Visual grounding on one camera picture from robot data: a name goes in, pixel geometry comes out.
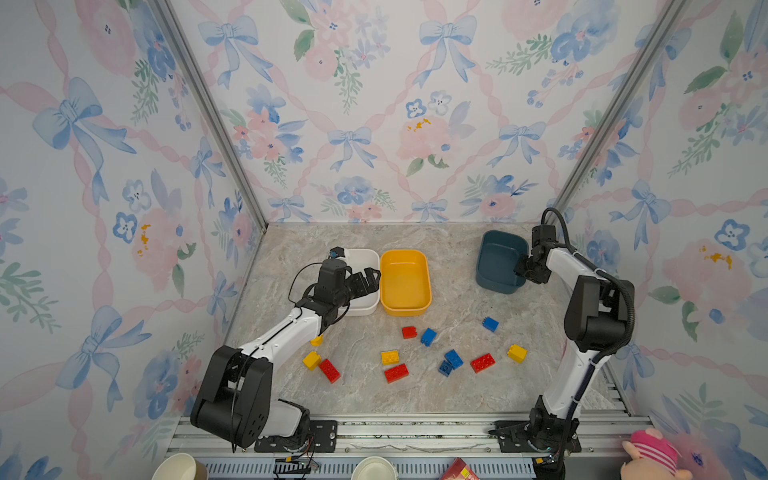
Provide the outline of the white plastic container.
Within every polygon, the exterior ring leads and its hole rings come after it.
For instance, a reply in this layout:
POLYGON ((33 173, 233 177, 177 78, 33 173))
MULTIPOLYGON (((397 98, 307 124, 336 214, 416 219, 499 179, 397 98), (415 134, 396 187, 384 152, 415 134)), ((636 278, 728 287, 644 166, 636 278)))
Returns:
POLYGON ((352 292, 351 317, 368 316, 375 312, 379 301, 380 257, 371 249, 337 248, 338 257, 351 269, 346 285, 352 292))

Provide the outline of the dark teal plastic container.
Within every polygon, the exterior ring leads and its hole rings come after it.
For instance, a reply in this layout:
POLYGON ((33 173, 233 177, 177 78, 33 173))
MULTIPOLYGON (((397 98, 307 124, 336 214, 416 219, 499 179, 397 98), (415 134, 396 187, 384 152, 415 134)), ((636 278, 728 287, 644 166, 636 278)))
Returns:
POLYGON ((476 265, 476 283, 496 293, 515 293, 526 283, 515 268, 528 253, 529 244, 521 236, 499 230, 485 232, 476 265))

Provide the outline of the yellow plastic container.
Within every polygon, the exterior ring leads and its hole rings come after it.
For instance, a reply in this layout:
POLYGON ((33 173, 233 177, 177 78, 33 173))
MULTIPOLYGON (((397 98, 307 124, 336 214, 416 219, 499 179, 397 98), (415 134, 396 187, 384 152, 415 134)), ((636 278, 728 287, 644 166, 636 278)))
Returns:
POLYGON ((388 315, 416 317, 432 303, 427 258, 413 249, 386 251, 381 257, 380 303, 388 315))

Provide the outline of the blue lego brick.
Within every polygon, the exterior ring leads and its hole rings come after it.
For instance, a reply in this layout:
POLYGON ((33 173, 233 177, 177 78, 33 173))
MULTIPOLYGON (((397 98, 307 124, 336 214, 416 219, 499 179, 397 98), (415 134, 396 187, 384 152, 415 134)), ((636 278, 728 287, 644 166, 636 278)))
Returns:
POLYGON ((487 330, 489 330, 491 332, 495 332, 498 329, 498 327, 499 327, 499 323, 496 320, 494 320, 493 318, 491 318, 491 317, 486 317, 482 321, 482 325, 483 325, 484 328, 486 328, 487 330))
POLYGON ((437 337, 437 332, 436 332, 436 331, 434 331, 434 330, 433 330, 433 329, 431 329, 431 328, 427 328, 427 329, 426 329, 426 330, 423 332, 423 334, 422 334, 422 336, 421 336, 421 338, 420 338, 420 342, 421 342, 421 343, 422 343, 424 346, 426 346, 426 347, 430 347, 430 346, 431 346, 431 345, 434 343, 434 341, 435 341, 436 337, 437 337))
POLYGON ((445 354, 445 360, 450 364, 452 369, 458 369, 464 364, 462 358, 455 350, 448 351, 445 354))

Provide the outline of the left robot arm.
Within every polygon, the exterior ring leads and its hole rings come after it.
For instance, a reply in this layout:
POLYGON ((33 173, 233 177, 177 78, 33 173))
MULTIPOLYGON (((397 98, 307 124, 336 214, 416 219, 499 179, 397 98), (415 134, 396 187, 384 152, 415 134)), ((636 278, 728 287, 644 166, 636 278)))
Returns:
POLYGON ((267 333, 240 347, 224 345, 212 355, 190 413, 191 425, 227 441, 236 450, 275 443, 288 451, 310 443, 310 413, 272 399, 274 373, 304 344, 343 319, 351 303, 380 288, 381 272, 355 271, 333 255, 319 263, 317 281, 267 333))

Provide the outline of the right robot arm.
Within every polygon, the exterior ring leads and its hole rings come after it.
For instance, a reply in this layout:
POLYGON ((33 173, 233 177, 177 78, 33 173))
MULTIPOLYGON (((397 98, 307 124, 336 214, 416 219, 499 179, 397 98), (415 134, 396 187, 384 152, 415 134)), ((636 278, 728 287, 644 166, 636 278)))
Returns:
POLYGON ((634 285, 560 242, 556 228, 548 224, 533 228, 531 251, 518 261, 515 273, 535 284, 545 284, 555 275, 571 291, 563 320, 567 338, 563 357, 523 428, 525 442, 534 450, 561 454, 576 432, 581 400, 593 377, 631 340, 634 285))

